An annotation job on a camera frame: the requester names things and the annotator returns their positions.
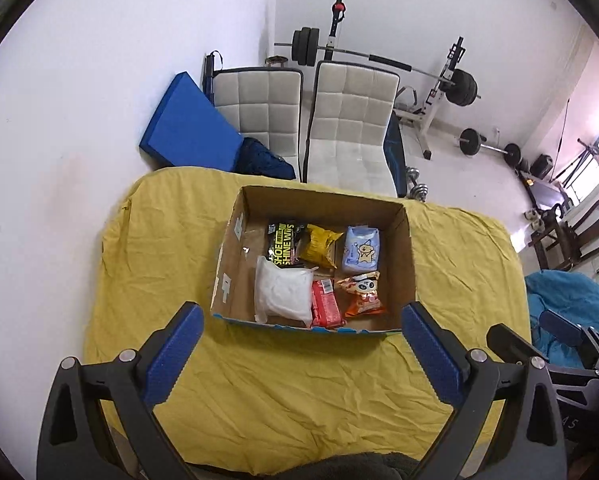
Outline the orange panda snack bag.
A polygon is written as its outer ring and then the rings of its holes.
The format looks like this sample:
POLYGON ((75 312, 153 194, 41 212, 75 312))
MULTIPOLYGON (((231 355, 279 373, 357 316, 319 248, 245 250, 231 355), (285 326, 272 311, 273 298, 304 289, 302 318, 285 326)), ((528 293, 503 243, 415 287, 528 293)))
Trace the orange panda snack bag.
POLYGON ((380 272, 372 271, 335 282, 335 286, 349 296, 349 305, 345 311, 347 318, 379 315, 385 311, 379 296, 379 280, 380 272))

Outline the red snack pack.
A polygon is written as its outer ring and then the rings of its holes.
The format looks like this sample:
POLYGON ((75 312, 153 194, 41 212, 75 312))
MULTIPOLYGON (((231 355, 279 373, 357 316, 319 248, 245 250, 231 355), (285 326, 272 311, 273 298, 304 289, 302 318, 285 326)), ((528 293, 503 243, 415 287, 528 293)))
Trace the red snack pack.
POLYGON ((311 284, 311 312, 313 312, 313 326, 322 328, 339 328, 345 324, 331 278, 313 281, 311 284))

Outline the white soft pouch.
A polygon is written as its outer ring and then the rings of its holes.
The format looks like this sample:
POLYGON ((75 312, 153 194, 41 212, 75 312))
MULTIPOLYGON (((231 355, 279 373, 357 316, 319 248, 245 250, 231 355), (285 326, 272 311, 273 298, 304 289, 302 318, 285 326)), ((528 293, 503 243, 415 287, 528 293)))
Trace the white soft pouch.
POLYGON ((257 258, 254 282, 255 322, 266 324, 271 316, 313 323, 311 286, 315 270, 280 268, 264 256, 257 258))

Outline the teal blanket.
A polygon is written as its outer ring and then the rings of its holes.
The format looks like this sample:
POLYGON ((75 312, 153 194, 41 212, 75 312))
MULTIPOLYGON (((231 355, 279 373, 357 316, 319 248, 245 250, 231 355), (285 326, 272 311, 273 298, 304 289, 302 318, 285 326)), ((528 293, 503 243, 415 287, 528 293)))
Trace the teal blanket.
POLYGON ((540 327, 539 316, 551 310, 569 322, 599 330, 599 284, 585 274, 542 270, 525 278, 531 343, 551 364, 584 368, 575 348, 540 327))

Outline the dark wooden chair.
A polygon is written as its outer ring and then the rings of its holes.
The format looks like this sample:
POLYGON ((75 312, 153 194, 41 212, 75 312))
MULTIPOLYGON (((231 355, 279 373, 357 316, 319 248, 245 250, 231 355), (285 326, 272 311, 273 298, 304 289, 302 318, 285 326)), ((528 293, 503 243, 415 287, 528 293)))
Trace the dark wooden chair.
POLYGON ((570 271, 599 256, 599 200, 575 223, 557 218, 561 211, 560 205, 544 211, 531 234, 540 270, 570 271))

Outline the chrome dumbbell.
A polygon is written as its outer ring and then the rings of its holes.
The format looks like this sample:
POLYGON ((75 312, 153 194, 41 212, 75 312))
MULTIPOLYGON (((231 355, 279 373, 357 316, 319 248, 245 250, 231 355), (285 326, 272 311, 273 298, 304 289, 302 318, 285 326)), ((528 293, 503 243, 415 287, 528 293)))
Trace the chrome dumbbell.
POLYGON ((409 200, 418 200, 418 202, 425 203, 427 194, 429 194, 429 187, 420 182, 420 171, 415 167, 406 168, 407 177, 407 197, 409 200))

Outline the floor barbell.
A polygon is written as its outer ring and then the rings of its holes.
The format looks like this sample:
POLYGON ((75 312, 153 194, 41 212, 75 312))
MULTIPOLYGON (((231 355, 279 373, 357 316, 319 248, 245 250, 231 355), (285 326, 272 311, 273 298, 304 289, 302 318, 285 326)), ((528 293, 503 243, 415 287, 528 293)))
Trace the floor barbell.
POLYGON ((459 148, 467 156, 475 156, 482 150, 499 153, 505 163, 511 168, 519 166, 522 159, 522 152, 519 145, 509 143, 504 148, 490 145, 486 143, 485 136, 482 136, 482 134, 479 134, 472 128, 464 129, 461 132, 459 136, 459 148))

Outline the yellow snack bag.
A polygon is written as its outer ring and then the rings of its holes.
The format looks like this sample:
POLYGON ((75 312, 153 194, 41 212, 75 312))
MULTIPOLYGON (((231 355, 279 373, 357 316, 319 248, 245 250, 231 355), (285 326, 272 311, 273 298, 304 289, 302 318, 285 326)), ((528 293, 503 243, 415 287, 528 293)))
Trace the yellow snack bag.
POLYGON ((336 268, 336 244, 343 232, 307 224, 298 243, 298 258, 324 269, 336 268))

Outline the cardboard box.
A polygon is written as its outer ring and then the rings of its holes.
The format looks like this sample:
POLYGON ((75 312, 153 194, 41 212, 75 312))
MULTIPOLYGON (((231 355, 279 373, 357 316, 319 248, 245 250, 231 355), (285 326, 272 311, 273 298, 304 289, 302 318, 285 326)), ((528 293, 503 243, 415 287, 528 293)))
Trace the cardboard box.
POLYGON ((219 248, 211 314, 256 325, 256 268, 306 268, 321 285, 309 319, 272 313, 265 327, 300 332, 390 334, 415 298, 407 209, 380 198, 307 186, 245 185, 219 248))

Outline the black blue weight bench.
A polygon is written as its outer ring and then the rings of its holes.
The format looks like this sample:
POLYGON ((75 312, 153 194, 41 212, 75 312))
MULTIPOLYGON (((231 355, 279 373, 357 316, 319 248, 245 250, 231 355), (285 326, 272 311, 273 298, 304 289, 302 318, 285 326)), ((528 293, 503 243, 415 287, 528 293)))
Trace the black blue weight bench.
POLYGON ((406 158, 403 151, 403 138, 399 128, 399 118, 395 113, 389 118, 383 151, 389 171, 395 184, 397 196, 407 196, 406 158))

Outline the white barbell rack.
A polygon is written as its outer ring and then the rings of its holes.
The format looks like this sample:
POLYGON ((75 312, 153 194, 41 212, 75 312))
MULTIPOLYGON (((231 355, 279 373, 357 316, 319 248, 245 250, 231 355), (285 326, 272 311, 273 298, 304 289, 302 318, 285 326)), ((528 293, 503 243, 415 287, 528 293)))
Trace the white barbell rack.
POLYGON ((464 55, 465 47, 463 46, 463 40, 464 38, 459 36, 457 41, 449 49, 445 65, 439 74, 439 80, 429 90, 421 106, 414 107, 413 110, 406 110, 406 108, 398 104, 394 106, 394 113, 399 121, 404 122, 408 127, 413 129, 422 155, 426 160, 432 159, 432 150, 429 147, 429 128, 431 128, 437 110, 441 106, 444 89, 450 87, 451 77, 464 55))

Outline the rack barbell with plates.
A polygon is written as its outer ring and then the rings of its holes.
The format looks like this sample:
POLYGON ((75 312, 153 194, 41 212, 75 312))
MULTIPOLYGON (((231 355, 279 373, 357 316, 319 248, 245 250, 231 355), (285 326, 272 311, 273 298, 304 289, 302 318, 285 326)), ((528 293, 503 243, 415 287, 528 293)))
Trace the rack barbell with plates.
POLYGON ((459 67, 465 53, 464 38, 462 36, 459 36, 458 40, 451 46, 446 64, 439 75, 420 70, 420 68, 394 60, 394 58, 385 58, 385 56, 333 46, 321 46, 319 36, 319 28, 303 27, 293 32, 291 42, 275 42, 274 46, 290 48, 291 60, 301 66, 315 66, 317 64, 317 54, 322 51, 324 55, 333 53, 351 55, 355 58, 363 58, 371 63, 397 68, 402 72, 426 76, 437 82, 436 89, 444 93, 448 102, 460 107, 472 105, 476 100, 481 99, 474 76, 459 67))

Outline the dark blue cloth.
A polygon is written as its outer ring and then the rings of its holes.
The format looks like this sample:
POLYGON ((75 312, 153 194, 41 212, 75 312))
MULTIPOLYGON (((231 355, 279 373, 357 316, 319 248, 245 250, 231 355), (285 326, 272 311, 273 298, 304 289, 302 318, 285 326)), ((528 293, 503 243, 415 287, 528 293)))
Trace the dark blue cloth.
POLYGON ((244 138, 234 164, 237 174, 250 174, 279 180, 294 180, 295 170, 282 157, 254 138, 244 138))

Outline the blue foam mat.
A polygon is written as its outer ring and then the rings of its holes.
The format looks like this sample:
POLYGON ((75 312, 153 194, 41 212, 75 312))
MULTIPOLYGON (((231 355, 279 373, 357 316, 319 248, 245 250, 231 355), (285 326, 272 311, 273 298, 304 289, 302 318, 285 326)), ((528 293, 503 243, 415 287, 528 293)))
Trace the blue foam mat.
POLYGON ((140 140, 162 166, 234 170, 243 138, 186 72, 177 74, 140 140))

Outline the left white quilted chair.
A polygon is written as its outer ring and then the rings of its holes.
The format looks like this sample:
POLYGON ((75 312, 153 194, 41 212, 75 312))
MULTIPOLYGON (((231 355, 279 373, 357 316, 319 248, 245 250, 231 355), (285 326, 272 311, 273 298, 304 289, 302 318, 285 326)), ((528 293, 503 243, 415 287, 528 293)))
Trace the left white quilted chair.
POLYGON ((214 105, 242 136, 262 142, 301 179, 303 73, 295 68, 243 67, 214 73, 214 105))

